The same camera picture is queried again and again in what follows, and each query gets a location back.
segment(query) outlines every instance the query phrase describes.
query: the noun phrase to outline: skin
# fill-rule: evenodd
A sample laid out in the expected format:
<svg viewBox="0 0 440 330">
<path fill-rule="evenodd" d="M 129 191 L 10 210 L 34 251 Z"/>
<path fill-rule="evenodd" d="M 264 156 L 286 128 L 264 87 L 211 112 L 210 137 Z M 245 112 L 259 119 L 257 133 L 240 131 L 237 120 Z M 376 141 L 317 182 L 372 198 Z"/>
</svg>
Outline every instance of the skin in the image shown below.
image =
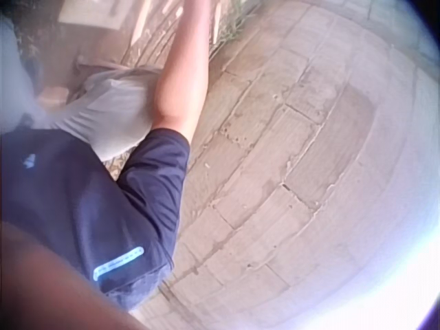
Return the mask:
<svg viewBox="0 0 440 330">
<path fill-rule="evenodd" d="M 209 20 L 210 0 L 185 1 L 156 90 L 153 129 L 178 131 L 189 142 L 208 88 Z M 57 255 L 6 223 L 0 280 L 0 323 L 11 329 L 145 329 Z"/>
</svg>

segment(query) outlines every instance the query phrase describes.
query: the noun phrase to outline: stone pavement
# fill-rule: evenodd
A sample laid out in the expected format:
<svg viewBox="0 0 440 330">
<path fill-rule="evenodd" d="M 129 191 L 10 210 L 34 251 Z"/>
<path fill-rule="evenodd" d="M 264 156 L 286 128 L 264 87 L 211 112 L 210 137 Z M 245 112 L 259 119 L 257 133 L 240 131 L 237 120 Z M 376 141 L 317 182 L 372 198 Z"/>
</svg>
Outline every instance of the stone pavement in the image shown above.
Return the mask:
<svg viewBox="0 0 440 330">
<path fill-rule="evenodd" d="M 175 271 L 134 316 L 152 330 L 301 329 L 382 283 L 437 225 L 439 84 L 425 70 L 438 53 L 421 54 L 413 16 L 417 42 L 397 42 L 385 17 L 401 6 L 266 1 L 220 49 Z M 381 20 L 387 37 L 368 24 Z"/>
</svg>

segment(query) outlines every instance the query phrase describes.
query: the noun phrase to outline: short sleeve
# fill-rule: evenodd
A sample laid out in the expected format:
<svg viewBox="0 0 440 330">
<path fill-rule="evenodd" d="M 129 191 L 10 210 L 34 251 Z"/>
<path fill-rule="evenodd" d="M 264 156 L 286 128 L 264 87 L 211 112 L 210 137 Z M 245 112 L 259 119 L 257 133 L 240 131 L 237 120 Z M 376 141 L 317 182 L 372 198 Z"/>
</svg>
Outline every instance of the short sleeve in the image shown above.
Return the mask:
<svg viewBox="0 0 440 330">
<path fill-rule="evenodd" d="M 156 230 L 169 257 L 177 239 L 189 154 L 188 140 L 180 133 L 153 130 L 131 154 L 118 180 L 130 204 Z"/>
</svg>

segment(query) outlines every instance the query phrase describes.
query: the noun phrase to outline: dark blue t-shirt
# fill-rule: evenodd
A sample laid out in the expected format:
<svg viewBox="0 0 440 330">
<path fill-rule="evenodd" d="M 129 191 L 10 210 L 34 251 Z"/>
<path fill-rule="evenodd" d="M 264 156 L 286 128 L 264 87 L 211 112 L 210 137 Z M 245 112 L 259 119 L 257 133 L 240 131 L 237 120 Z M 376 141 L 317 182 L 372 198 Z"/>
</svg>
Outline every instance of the dark blue t-shirt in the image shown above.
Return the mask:
<svg viewBox="0 0 440 330">
<path fill-rule="evenodd" d="M 114 181 L 64 131 L 1 137 L 1 219 L 33 236 L 124 309 L 170 273 L 190 147 L 151 131 Z"/>
</svg>

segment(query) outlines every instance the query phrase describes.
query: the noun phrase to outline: paving stone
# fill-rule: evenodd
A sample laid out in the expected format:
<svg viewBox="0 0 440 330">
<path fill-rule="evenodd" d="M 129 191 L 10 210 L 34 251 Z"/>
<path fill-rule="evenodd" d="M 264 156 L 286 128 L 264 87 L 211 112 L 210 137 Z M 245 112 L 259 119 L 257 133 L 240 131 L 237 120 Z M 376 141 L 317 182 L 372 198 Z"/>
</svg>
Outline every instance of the paving stone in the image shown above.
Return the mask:
<svg viewBox="0 0 440 330">
<path fill-rule="evenodd" d="M 206 261 L 206 267 L 223 284 L 235 281 L 262 266 L 310 218 L 310 209 L 280 186 Z"/>
<path fill-rule="evenodd" d="M 283 48 L 310 58 L 324 40 L 335 16 L 313 7 L 283 41 Z"/>
<path fill-rule="evenodd" d="M 275 19 L 289 19 L 291 21 L 298 22 L 299 19 L 303 16 L 307 9 L 310 8 L 310 5 L 297 1 L 284 1 L 278 9 L 276 9 L 272 16 Z"/>
<path fill-rule="evenodd" d="M 185 243 L 178 241 L 173 256 L 174 270 L 170 277 L 170 282 L 174 283 L 176 279 L 181 278 L 191 268 L 196 266 L 197 260 L 190 252 Z"/>
<path fill-rule="evenodd" d="M 281 36 L 274 36 L 266 31 L 258 33 L 228 65 L 226 71 L 244 79 L 254 80 L 274 54 L 281 40 Z"/>
<path fill-rule="evenodd" d="M 344 4 L 345 0 L 323 0 L 325 3 L 330 3 L 332 5 L 341 6 Z"/>
<path fill-rule="evenodd" d="M 428 31 L 422 31 L 420 34 L 419 51 L 432 61 L 440 61 L 439 47 Z"/>
<path fill-rule="evenodd" d="M 151 318 L 157 318 L 173 311 L 174 307 L 169 300 L 161 293 L 151 297 L 143 305 L 139 306 L 135 311 L 131 312 L 139 321 L 150 320 Z"/>
<path fill-rule="evenodd" d="M 322 124 L 333 108 L 345 82 L 349 66 L 331 58 L 315 58 L 294 85 L 287 104 L 314 122 Z"/>
<path fill-rule="evenodd" d="M 413 80 L 413 71 L 407 77 Z M 378 107 L 360 162 L 375 171 L 386 183 L 404 147 L 413 115 L 413 91 L 402 87 L 398 79 L 391 80 L 390 89 Z"/>
<path fill-rule="evenodd" d="M 311 208 L 318 208 L 347 166 L 357 157 L 373 122 L 375 107 L 348 85 L 326 124 L 287 185 Z"/>
<path fill-rule="evenodd" d="M 371 0 L 348 0 L 344 7 L 354 11 L 357 19 L 367 19 Z"/>
<path fill-rule="evenodd" d="M 205 266 L 201 266 L 174 284 L 172 291 L 178 299 L 193 305 L 221 288 L 221 283 Z"/>
<path fill-rule="evenodd" d="M 420 70 L 415 86 L 414 113 L 393 176 L 365 224 L 353 231 L 362 232 L 362 238 L 347 239 L 352 255 L 368 261 L 376 276 L 390 274 L 408 247 L 438 226 L 439 182 L 432 178 L 439 168 L 439 86 Z M 374 249 L 386 252 L 375 256 Z"/>
<path fill-rule="evenodd" d="M 198 261 L 202 261 L 231 233 L 230 225 L 216 210 L 207 207 L 200 217 L 185 231 L 181 241 Z"/>
<path fill-rule="evenodd" d="M 358 49 L 362 28 L 347 19 L 339 18 L 318 49 L 318 55 L 331 58 L 336 63 L 350 63 L 354 51 Z"/>
<path fill-rule="evenodd" d="M 265 266 L 203 301 L 197 306 L 197 315 L 203 322 L 222 321 L 229 315 L 271 300 L 286 289 L 286 283 Z"/>
<path fill-rule="evenodd" d="M 315 134 L 315 125 L 300 114 L 286 109 L 276 112 L 265 135 L 216 200 L 215 208 L 233 228 L 238 228 L 284 180 Z"/>
<path fill-rule="evenodd" d="M 301 237 L 317 257 L 324 257 L 327 249 L 345 245 L 353 228 L 365 221 L 383 191 L 384 186 L 375 173 L 363 164 L 354 162 Z M 338 226 L 342 220 L 344 226 Z"/>
<path fill-rule="evenodd" d="M 378 22 L 387 28 L 391 28 L 393 26 L 394 11 L 394 7 L 374 1 L 368 18 L 373 22 Z"/>
<path fill-rule="evenodd" d="M 405 89 L 408 92 L 412 90 L 415 72 L 414 63 L 395 48 L 391 48 L 390 64 L 393 78 L 396 79 L 399 88 Z"/>
<path fill-rule="evenodd" d="M 377 106 L 386 95 L 391 76 L 389 46 L 369 32 L 366 36 L 369 37 L 364 40 L 362 53 L 353 66 L 349 83 Z"/>
<path fill-rule="evenodd" d="M 249 41 L 259 33 L 262 20 L 257 16 L 246 19 L 239 35 L 228 41 L 215 57 L 210 61 L 209 87 L 217 82 L 226 67 L 239 54 L 239 52 L 249 43 Z"/>
<path fill-rule="evenodd" d="M 214 193 L 227 182 L 238 168 L 245 151 L 223 135 L 216 135 L 209 143 L 206 152 L 197 160 L 189 172 L 184 187 L 181 213 L 181 231 L 185 230 Z"/>
<path fill-rule="evenodd" d="M 415 89 L 414 116 L 408 143 L 417 150 L 417 159 L 427 172 L 438 171 L 439 83 L 421 69 L 417 69 Z"/>
<path fill-rule="evenodd" d="M 324 298 L 330 296 L 335 288 L 341 287 L 359 271 L 353 257 L 344 246 L 328 249 L 325 256 L 319 256 L 305 249 L 307 244 L 305 241 L 294 241 L 290 250 L 304 253 L 298 260 L 299 272 L 294 270 L 293 274 L 287 275 L 293 283 L 302 279 L 300 285 L 295 285 L 274 299 L 248 311 L 247 314 L 260 327 L 275 327 L 312 307 L 315 308 Z"/>
<path fill-rule="evenodd" d="M 196 330 L 178 312 L 148 320 L 145 322 L 145 325 L 151 330 Z"/>
<path fill-rule="evenodd" d="M 405 44 L 417 46 L 419 41 L 420 25 L 416 14 L 402 14 L 395 11 L 392 31 L 398 38 L 405 40 Z"/>
<path fill-rule="evenodd" d="M 237 107 L 221 132 L 245 149 L 252 148 L 271 120 L 277 107 L 284 103 L 307 61 L 283 49 L 270 60 L 263 75 Z"/>
<path fill-rule="evenodd" d="M 203 152 L 204 144 L 212 137 L 232 112 L 243 92 L 249 87 L 245 80 L 224 73 L 212 86 L 191 143 L 190 165 Z"/>
<path fill-rule="evenodd" d="M 379 3 L 383 6 L 396 7 L 399 0 L 374 0 L 373 3 Z"/>
</svg>

